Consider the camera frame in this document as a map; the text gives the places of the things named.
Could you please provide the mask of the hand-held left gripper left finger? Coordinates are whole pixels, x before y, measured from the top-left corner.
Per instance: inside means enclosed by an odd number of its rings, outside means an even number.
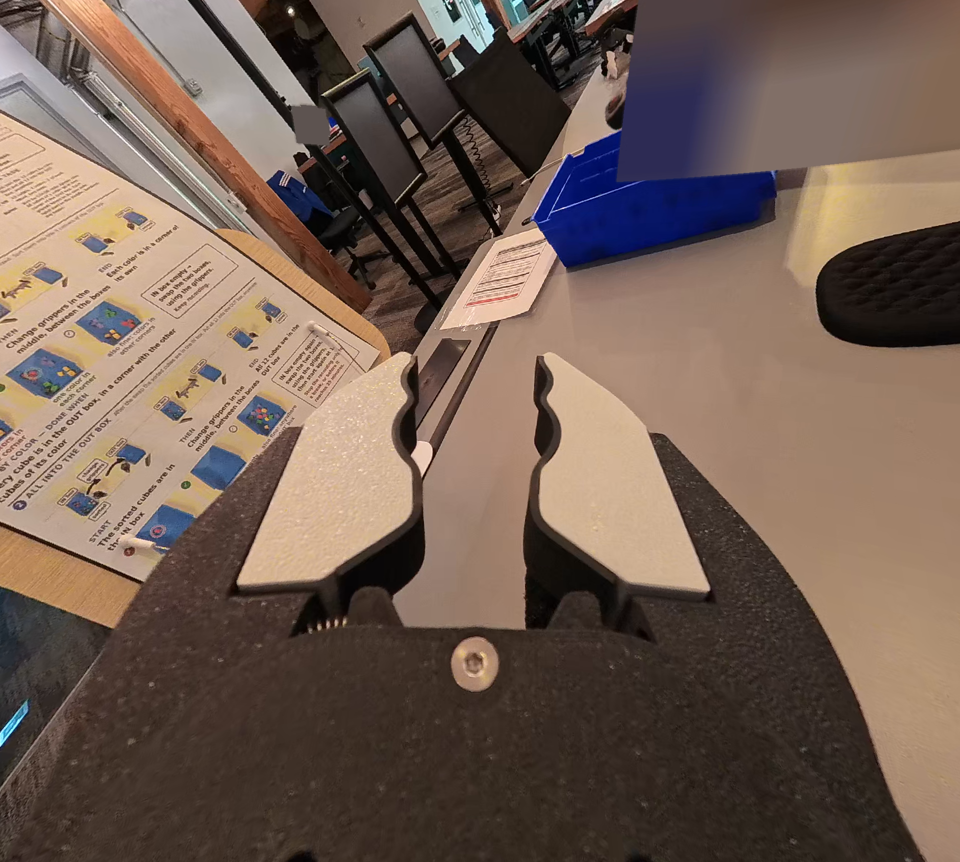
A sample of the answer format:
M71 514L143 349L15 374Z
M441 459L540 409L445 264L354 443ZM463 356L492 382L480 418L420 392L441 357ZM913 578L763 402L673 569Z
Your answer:
M398 353L334 392L302 426L236 578L240 595L313 596L324 620L354 594L395 596L426 556L414 460L419 376Z

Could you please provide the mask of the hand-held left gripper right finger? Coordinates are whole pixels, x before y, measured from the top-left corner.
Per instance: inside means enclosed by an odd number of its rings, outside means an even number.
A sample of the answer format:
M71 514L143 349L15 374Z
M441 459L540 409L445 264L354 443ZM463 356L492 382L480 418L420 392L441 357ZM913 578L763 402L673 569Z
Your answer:
M707 602L710 581L647 426L557 353L534 368L522 549L537 598L588 593L605 626L642 626L646 598Z

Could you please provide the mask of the blue plastic bin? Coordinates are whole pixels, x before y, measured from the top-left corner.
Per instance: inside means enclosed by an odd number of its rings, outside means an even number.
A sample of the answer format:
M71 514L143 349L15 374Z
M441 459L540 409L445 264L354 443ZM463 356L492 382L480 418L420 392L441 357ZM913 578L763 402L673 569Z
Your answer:
M752 225L776 198L772 171L620 182L620 136L567 154L532 213L567 268Z

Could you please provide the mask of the black desk inlay plate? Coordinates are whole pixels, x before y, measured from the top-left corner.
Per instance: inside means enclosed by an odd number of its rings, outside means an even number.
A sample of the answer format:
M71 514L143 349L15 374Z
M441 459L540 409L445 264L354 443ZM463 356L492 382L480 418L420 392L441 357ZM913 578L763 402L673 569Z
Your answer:
M421 424L469 347L470 341L467 340L441 339L426 364L417 370L416 425Z

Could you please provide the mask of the printed instruction sheet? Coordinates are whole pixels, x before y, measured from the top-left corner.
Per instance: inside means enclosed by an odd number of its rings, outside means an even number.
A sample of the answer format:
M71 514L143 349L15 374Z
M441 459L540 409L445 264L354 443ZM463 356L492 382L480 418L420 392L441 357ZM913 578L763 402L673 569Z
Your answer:
M378 351L219 234L2 113L1 508L143 581ZM338 337L350 363L306 328Z

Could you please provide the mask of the paper in plastic sleeve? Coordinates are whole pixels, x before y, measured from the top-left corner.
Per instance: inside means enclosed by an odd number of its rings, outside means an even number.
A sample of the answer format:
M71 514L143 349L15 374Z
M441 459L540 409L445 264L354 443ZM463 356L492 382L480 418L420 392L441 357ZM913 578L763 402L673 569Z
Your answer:
M440 329L486 325L530 310L557 261L539 227L498 237L469 278Z

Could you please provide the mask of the blue jacket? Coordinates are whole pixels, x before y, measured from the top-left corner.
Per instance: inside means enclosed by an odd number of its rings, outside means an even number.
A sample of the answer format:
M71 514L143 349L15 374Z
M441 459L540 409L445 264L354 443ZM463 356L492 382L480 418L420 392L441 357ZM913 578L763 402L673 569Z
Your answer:
M267 179L267 184L314 235L320 237L332 224L334 213L299 177L278 170Z

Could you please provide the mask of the wooden display board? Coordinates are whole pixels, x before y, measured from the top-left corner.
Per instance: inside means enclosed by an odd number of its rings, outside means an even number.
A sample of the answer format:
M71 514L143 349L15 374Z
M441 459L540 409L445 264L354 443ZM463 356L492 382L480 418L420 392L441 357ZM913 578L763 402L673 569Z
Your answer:
M231 229L218 232L222 241L256 262L316 309L371 344L377 363L391 356L390 346L364 317L371 295L345 269L333 262L333 273L345 278L347 298L324 269L301 269L282 252L252 234ZM1 529L1 586L40 603L108 628L115 628L140 589L137 581L21 533Z

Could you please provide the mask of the black display on stand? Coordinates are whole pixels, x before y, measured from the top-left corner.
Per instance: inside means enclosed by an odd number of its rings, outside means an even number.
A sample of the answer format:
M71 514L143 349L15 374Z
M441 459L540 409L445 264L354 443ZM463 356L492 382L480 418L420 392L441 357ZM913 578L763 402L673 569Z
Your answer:
M462 266L431 227L415 195L427 179L372 74L363 70L322 95L374 187L375 199L430 278L458 280Z
M366 55L391 84L394 94L428 148L443 146L461 174L494 236L502 234L499 208L464 149L457 127L467 113L449 86L425 30L408 13L364 43Z

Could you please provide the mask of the spare black white gripper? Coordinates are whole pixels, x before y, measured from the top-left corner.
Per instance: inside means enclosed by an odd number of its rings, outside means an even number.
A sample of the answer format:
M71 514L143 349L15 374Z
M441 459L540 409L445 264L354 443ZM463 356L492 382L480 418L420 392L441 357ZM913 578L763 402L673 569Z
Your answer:
M601 34L599 46L602 50L602 76L607 80L618 80L629 70L632 33L619 26L611 26Z

